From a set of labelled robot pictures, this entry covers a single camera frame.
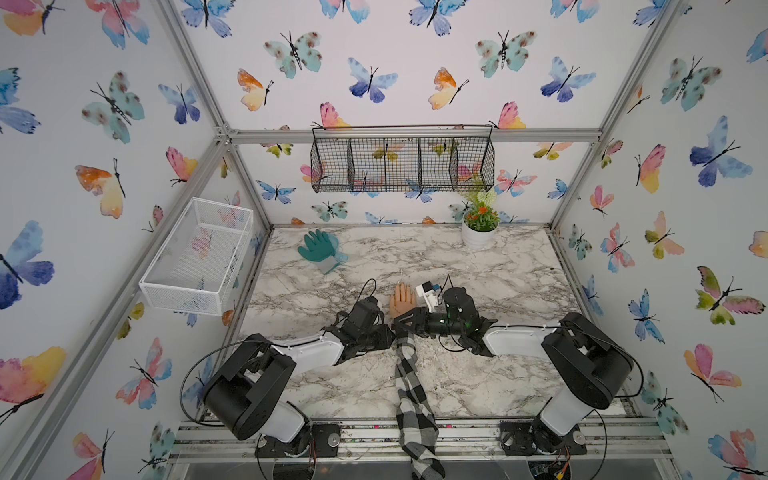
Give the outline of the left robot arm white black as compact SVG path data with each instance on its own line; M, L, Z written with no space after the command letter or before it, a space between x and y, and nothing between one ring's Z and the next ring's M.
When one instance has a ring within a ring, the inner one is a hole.
M304 339L280 345L252 334L212 374L203 404L238 440L260 434L286 445L304 445L310 420L281 399L289 381L386 350L394 338L373 296L358 300L349 312L338 313L334 324Z

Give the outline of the black white plaid sleeve forearm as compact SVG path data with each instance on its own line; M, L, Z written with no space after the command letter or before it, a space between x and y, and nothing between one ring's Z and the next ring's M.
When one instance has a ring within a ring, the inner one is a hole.
M412 334L396 334L395 355L399 445L410 459L411 478L445 479L445 467L436 454L439 429L418 377L418 357Z

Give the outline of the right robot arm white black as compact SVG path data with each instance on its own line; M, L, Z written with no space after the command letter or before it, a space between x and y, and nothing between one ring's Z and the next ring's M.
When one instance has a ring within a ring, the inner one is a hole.
M551 362L564 386L532 423L540 436L560 441L591 412L607 409L633 369L631 355L580 313L540 327L500 324L479 313L464 287L444 290L442 306L438 312L422 286L397 285L390 297L395 331L422 338L451 336L459 351L483 357Z

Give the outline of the mannequin hand with long nails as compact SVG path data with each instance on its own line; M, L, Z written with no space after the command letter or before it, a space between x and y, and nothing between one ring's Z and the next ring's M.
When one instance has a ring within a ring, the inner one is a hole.
M407 284L398 283L390 296L389 313L393 319L407 314L418 306L415 290Z

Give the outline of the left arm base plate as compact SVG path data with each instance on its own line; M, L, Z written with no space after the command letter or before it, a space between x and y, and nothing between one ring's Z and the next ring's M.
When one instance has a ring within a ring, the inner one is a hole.
M266 436L257 440L260 458L335 458L341 443L338 423L310 423L291 442Z

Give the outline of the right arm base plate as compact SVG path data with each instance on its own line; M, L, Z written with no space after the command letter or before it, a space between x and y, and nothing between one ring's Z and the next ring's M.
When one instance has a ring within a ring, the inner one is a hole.
M501 422L499 428L500 447L507 456L587 453L586 437L578 425L564 435L557 434L538 418Z

